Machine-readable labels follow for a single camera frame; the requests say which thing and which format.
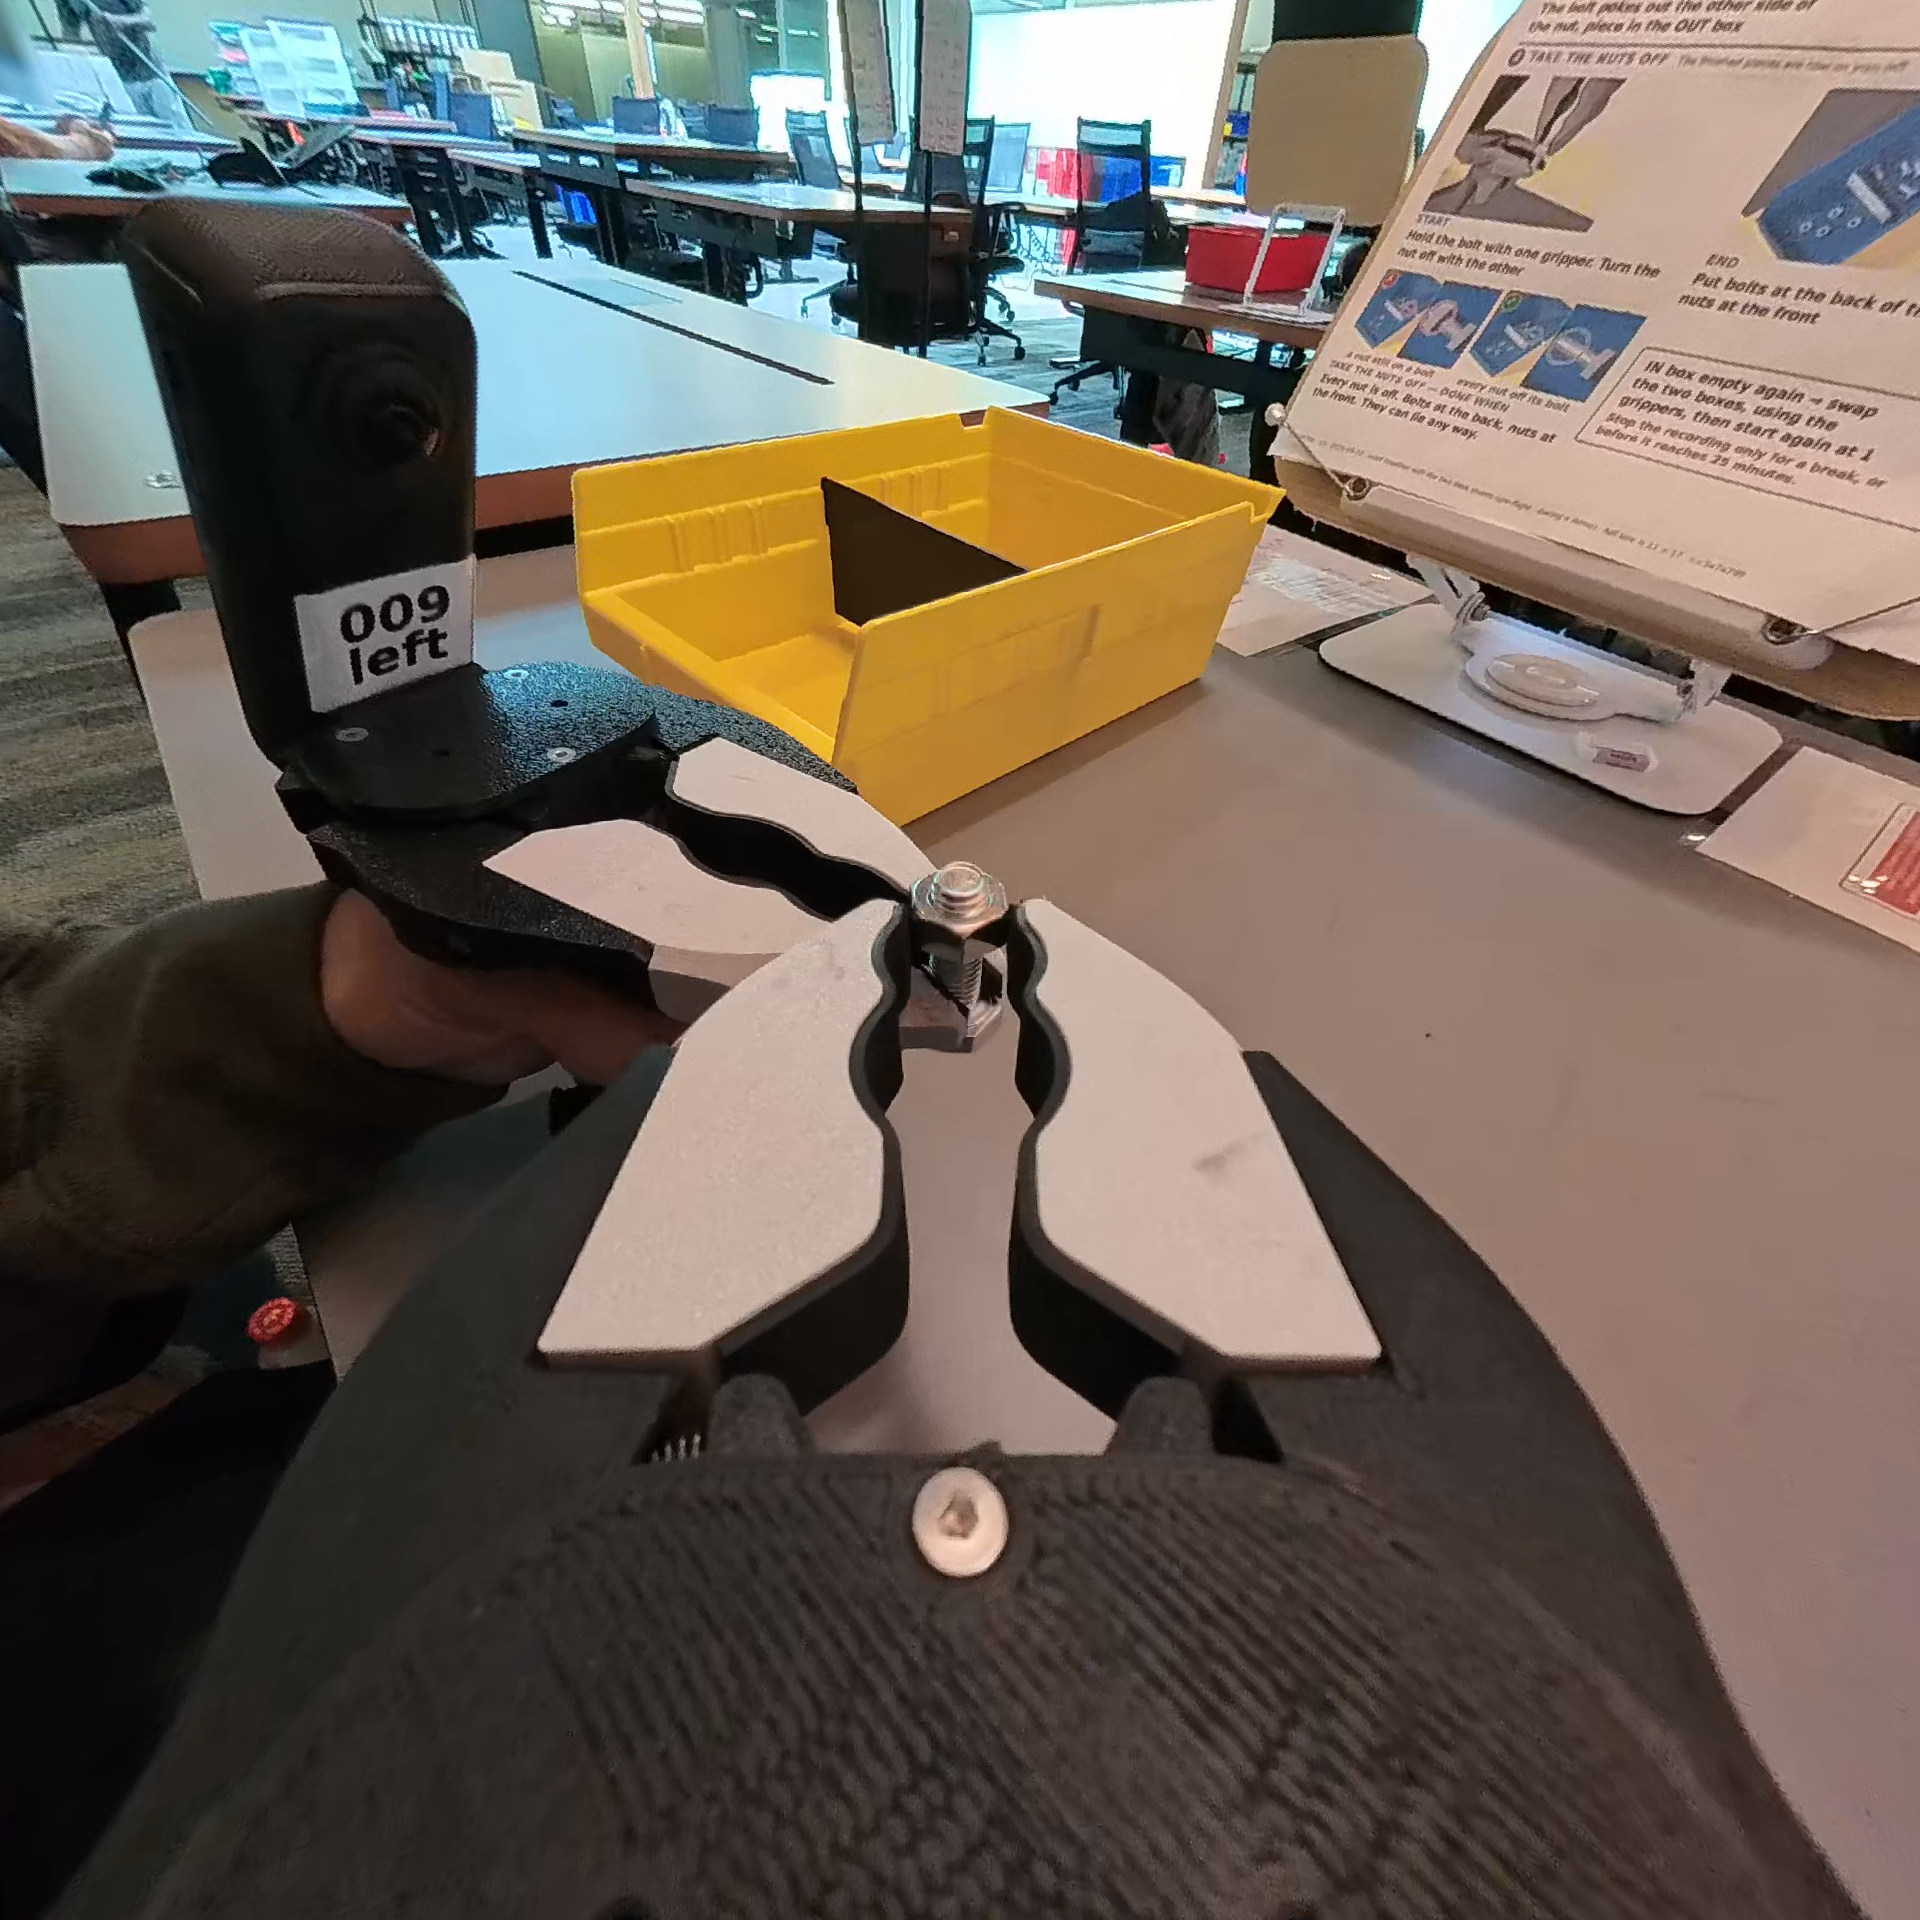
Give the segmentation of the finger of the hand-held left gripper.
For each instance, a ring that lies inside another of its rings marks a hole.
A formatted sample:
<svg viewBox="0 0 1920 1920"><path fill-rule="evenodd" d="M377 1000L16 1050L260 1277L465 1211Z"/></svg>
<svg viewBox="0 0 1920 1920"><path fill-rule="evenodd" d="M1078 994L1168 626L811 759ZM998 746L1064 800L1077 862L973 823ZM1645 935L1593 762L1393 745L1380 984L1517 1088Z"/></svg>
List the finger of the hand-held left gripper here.
<svg viewBox="0 0 1920 1920"><path fill-rule="evenodd" d="M774 888L822 921L907 902L936 869L856 790L722 736L672 755L656 825L708 872Z"/></svg>
<svg viewBox="0 0 1920 1920"><path fill-rule="evenodd" d="M579 823L521 837L484 870L640 942L656 1008L675 1023L714 1016L734 991L763 1023L858 1019L858 960L806 902L820 857L788 829Z"/></svg>

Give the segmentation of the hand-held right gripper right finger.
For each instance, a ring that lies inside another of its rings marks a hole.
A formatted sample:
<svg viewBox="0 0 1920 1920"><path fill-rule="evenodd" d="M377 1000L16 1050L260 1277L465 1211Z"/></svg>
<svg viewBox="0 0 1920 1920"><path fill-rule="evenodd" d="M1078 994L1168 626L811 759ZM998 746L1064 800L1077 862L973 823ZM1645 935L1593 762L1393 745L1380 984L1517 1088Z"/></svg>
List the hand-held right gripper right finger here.
<svg viewBox="0 0 1920 1920"><path fill-rule="evenodd" d="M1380 1335L1234 1035L1057 902L1016 910L1009 960L1028 1357L1112 1417L1155 1377L1217 1399L1371 1371Z"/></svg>

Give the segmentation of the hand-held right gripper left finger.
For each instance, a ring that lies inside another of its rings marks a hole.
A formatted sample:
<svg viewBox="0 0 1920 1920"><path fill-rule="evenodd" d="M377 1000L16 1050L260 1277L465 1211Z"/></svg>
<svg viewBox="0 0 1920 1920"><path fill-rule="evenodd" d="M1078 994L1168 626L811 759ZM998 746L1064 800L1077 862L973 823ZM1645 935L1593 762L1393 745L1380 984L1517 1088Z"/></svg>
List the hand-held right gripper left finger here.
<svg viewBox="0 0 1920 1920"><path fill-rule="evenodd" d="M768 1376L826 1403L906 1327L890 1106L907 937L864 902L684 1035L544 1322L552 1366Z"/></svg>

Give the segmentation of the steel hex nut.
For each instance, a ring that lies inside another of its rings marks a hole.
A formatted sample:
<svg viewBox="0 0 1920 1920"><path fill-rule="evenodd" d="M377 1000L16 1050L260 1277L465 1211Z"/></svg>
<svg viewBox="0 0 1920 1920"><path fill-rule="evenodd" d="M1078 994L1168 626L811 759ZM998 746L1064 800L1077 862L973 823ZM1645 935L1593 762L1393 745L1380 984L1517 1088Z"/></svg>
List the steel hex nut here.
<svg viewBox="0 0 1920 1920"><path fill-rule="evenodd" d="M931 950L997 946L1010 905L1005 883L969 859L952 859L928 870L909 891L916 937Z"/></svg>

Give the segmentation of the steel bolt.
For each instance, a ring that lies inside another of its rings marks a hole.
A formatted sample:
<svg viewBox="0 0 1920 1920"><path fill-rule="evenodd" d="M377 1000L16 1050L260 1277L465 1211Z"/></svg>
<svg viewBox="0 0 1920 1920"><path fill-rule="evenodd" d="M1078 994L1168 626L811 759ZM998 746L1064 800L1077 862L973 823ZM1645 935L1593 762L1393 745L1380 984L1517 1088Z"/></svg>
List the steel bolt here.
<svg viewBox="0 0 1920 1920"><path fill-rule="evenodd" d="M993 949L968 944L962 950L931 950L916 937L907 898L909 984L898 1022L902 1048L973 1050L993 1033L1005 994L1009 915Z"/></svg>

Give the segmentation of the person's left hand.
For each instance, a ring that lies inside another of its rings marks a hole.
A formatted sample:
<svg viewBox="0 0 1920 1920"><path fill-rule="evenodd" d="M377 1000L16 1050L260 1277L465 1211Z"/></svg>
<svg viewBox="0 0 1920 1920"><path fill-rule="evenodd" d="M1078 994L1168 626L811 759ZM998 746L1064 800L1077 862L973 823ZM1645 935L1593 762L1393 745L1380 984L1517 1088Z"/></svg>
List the person's left hand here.
<svg viewBox="0 0 1920 1920"><path fill-rule="evenodd" d="M321 1008L374 1064L477 1088L548 1066L604 1088L682 1035L670 1015L571 973L422 957L355 891L334 898L321 931Z"/></svg>

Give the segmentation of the large yellow plastic bin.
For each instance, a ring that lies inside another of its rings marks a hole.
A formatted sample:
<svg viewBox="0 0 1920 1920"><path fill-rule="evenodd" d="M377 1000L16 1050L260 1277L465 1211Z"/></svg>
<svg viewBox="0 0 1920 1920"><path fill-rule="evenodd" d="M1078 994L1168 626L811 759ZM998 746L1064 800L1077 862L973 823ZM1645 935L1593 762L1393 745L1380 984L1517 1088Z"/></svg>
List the large yellow plastic bin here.
<svg viewBox="0 0 1920 1920"><path fill-rule="evenodd" d="M1025 575L858 629L822 478ZM990 409L571 475L592 641L750 712L898 825L1197 681L1282 491Z"/></svg>

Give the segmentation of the black bin divider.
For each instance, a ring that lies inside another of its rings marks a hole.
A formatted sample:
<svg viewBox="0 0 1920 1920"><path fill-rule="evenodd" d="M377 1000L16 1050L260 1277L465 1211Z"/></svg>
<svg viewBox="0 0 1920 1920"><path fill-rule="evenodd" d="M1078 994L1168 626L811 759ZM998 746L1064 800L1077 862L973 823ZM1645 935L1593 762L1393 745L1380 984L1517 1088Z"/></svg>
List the black bin divider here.
<svg viewBox="0 0 1920 1920"><path fill-rule="evenodd" d="M1025 568L884 499L822 478L833 610L864 629L1025 575Z"/></svg>

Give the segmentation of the white table with wooden edge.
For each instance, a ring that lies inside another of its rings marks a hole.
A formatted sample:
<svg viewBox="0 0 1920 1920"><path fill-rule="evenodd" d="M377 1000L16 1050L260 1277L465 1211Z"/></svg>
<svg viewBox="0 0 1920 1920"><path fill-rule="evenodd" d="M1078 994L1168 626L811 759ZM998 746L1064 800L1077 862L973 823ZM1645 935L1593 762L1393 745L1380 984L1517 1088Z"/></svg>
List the white table with wooden edge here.
<svg viewBox="0 0 1920 1920"><path fill-rule="evenodd" d="M569 513L596 463L988 409L1045 415L1009 377L947 368L635 273L445 264L477 349L476 526ZM203 573L172 429L114 263L21 277L50 513L98 585Z"/></svg>

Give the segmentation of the black office chair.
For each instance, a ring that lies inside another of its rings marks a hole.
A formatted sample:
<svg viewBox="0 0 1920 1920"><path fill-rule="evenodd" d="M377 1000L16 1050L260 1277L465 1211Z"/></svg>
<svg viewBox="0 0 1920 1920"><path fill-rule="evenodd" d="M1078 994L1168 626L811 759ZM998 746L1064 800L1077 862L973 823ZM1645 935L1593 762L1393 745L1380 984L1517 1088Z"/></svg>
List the black office chair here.
<svg viewBox="0 0 1920 1920"><path fill-rule="evenodd" d="M997 271L1018 258L984 179L981 159L915 151L898 195L864 201L860 219L830 226L845 266L826 296L830 325L898 352L972 343L981 366L1002 341L1022 362L1025 337L990 310Z"/></svg>
<svg viewBox="0 0 1920 1920"><path fill-rule="evenodd" d="M1075 214L1069 223L1072 273L1117 273L1174 270L1185 264L1185 235L1155 195L1150 123L1112 119L1077 119L1075 130ZM1117 344L1121 329L1132 327L1134 344L1168 347L1180 343L1180 329L1107 310L1083 312L1081 343L1075 359L1057 359L1064 374L1054 387L1078 392L1097 374L1112 374L1116 386L1116 418L1125 418L1134 395L1136 373L1093 354L1097 344Z"/></svg>

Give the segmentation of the document stand with tan board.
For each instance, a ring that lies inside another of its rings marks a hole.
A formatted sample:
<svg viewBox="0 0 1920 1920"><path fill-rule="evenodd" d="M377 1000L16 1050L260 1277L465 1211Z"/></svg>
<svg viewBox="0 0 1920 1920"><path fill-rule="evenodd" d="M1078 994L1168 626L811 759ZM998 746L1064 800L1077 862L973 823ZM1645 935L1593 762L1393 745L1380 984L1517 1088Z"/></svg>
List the document stand with tan board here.
<svg viewBox="0 0 1920 1920"><path fill-rule="evenodd" d="M1322 664L1619 800L1704 818L1763 774L1786 736L1730 704L1729 681L1915 718L1913 586L1886 610L1804 626L1336 467L1286 424L1276 467L1305 515L1397 549L1427 586L1413 607L1320 640Z"/></svg>

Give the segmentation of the laminated sheet with red label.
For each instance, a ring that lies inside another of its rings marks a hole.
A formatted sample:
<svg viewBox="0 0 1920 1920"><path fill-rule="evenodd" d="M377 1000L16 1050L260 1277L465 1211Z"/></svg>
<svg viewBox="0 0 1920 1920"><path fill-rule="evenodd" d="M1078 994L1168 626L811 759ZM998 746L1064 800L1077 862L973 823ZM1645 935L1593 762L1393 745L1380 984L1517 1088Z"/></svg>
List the laminated sheet with red label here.
<svg viewBox="0 0 1920 1920"><path fill-rule="evenodd" d="M1698 851L1918 953L1915 779L1801 746Z"/></svg>

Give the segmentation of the clear acrylic sign holder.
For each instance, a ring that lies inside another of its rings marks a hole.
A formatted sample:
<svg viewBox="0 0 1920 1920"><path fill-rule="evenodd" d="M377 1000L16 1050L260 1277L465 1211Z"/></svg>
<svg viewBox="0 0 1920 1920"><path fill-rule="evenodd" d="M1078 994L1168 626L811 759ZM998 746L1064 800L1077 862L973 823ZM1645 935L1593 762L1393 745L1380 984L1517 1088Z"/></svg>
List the clear acrylic sign holder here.
<svg viewBox="0 0 1920 1920"><path fill-rule="evenodd" d="M1248 304L1282 302L1297 304L1304 310L1328 312L1333 309L1328 271L1347 229L1348 210L1340 203L1293 201L1272 208L1264 214L1254 258L1241 286L1241 298ZM1266 271L1266 259L1282 238L1286 238L1282 249L1286 258L1282 259L1282 273L1273 277Z"/></svg>

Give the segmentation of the tan rounded board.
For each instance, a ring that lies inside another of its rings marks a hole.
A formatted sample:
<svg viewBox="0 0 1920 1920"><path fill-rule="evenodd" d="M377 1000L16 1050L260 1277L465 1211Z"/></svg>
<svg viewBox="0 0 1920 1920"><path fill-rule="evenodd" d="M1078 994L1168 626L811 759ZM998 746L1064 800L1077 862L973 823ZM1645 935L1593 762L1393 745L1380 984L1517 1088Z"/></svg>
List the tan rounded board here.
<svg viewBox="0 0 1920 1920"><path fill-rule="evenodd" d="M1418 33L1277 39L1254 70L1244 203L1340 208L1379 229L1413 165L1429 54Z"/></svg>

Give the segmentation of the printed instruction sheet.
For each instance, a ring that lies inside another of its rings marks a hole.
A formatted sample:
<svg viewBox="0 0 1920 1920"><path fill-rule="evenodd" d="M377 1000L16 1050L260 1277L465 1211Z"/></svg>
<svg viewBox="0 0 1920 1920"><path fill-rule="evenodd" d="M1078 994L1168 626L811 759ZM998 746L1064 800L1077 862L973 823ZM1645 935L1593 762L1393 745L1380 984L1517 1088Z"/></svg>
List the printed instruction sheet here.
<svg viewBox="0 0 1920 1920"><path fill-rule="evenodd" d="M1912 1L1525 5L1286 453L1915 662L1915 30Z"/></svg>

